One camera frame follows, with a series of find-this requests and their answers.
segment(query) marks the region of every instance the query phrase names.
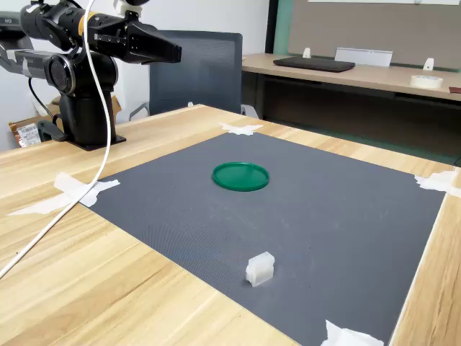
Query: desk leg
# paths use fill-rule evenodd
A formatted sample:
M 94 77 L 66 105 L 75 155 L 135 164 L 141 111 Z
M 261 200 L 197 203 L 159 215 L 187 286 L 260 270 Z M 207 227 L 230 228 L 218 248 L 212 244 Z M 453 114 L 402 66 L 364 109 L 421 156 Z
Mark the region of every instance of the desk leg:
M 266 76 L 263 74 L 256 75 L 256 100 L 255 109 L 259 119 L 264 119 L 264 84 Z

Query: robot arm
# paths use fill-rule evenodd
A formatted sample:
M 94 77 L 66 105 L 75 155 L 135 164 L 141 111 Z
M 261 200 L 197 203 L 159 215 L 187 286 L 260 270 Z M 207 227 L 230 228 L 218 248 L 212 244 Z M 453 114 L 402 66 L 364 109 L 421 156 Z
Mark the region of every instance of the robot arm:
M 115 5 L 122 0 L 115 0 Z M 167 40 L 152 25 L 139 22 L 139 6 L 148 0 L 124 0 L 119 9 L 125 17 L 91 12 L 88 39 L 91 57 L 101 83 L 107 108 L 112 111 L 110 93 L 117 82 L 113 58 L 127 63 L 177 63 L 182 49 Z M 42 139 L 70 141 L 85 150 L 104 146 L 106 120 L 97 88 L 91 75 L 86 51 L 82 50 L 85 11 L 74 1 L 60 0 L 54 6 L 43 0 L 32 1 L 21 12 L 0 12 L 0 66 L 28 77 L 46 79 L 61 93 L 61 120 L 64 133 L 54 124 L 41 120 Z M 29 37 L 48 40 L 69 54 L 32 50 Z M 116 136 L 111 120 L 112 142 Z

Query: chair backrest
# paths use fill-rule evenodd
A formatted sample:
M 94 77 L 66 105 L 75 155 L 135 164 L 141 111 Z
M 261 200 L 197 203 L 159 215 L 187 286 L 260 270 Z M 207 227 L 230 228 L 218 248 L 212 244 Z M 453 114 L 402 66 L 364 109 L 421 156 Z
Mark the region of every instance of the chair backrest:
M 181 63 L 150 65 L 151 115 L 189 102 L 241 112 L 242 35 L 228 32 L 161 31 L 182 47 Z

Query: green lid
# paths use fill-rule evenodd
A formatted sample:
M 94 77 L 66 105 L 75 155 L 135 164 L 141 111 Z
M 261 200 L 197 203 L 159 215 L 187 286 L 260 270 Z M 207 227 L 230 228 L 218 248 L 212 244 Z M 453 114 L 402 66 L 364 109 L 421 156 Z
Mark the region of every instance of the green lid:
M 228 162 L 213 170 L 216 184 L 232 191 L 256 191 L 269 184 L 269 173 L 248 162 Z

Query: wooden desk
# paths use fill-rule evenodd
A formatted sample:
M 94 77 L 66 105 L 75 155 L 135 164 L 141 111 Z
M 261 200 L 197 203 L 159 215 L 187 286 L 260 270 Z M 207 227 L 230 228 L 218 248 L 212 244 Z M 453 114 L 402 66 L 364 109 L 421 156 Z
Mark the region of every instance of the wooden desk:
M 461 87 L 461 74 L 441 71 L 422 71 L 419 68 L 395 67 L 390 68 L 355 66 L 352 70 L 333 73 L 324 71 L 305 70 L 274 65 L 274 60 L 287 56 L 272 54 L 255 54 L 246 56 L 242 63 L 243 71 L 270 76 L 281 76 L 308 81 L 321 81 L 324 83 L 341 84 L 351 87 L 361 87 L 389 92 L 402 92 L 440 99 L 453 99 L 461 101 L 461 94 L 450 94 L 449 87 Z M 440 89 L 419 89 L 410 85 L 411 76 L 424 74 L 437 76 L 444 79 Z
M 117 126 L 103 176 L 224 133 L 219 122 L 429 176 L 451 166 L 195 106 Z M 57 194 L 59 172 L 89 182 L 103 149 L 47 142 L 0 155 L 0 266 L 58 212 L 6 216 Z M 446 196 L 394 345 L 459 345 L 461 200 Z M 0 280 L 0 344 L 296 345 L 180 266 L 77 205 Z

